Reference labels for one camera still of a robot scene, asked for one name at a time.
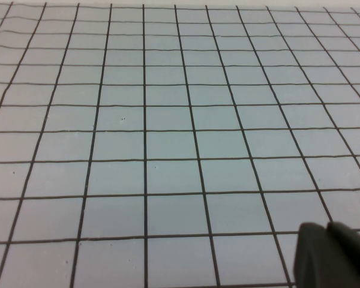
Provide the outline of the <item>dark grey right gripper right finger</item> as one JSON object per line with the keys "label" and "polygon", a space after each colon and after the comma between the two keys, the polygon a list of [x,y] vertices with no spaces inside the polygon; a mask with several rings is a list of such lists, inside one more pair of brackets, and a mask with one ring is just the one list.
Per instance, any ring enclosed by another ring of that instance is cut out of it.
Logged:
{"label": "dark grey right gripper right finger", "polygon": [[330,222],[326,229],[338,242],[360,276],[360,233],[340,222]]}

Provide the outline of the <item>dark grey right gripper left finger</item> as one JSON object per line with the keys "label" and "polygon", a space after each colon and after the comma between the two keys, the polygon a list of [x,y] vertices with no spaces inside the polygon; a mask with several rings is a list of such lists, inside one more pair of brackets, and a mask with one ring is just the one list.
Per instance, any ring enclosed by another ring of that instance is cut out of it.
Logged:
{"label": "dark grey right gripper left finger", "polygon": [[299,227],[293,267],[297,287],[349,287],[353,270],[340,246],[315,223]]}

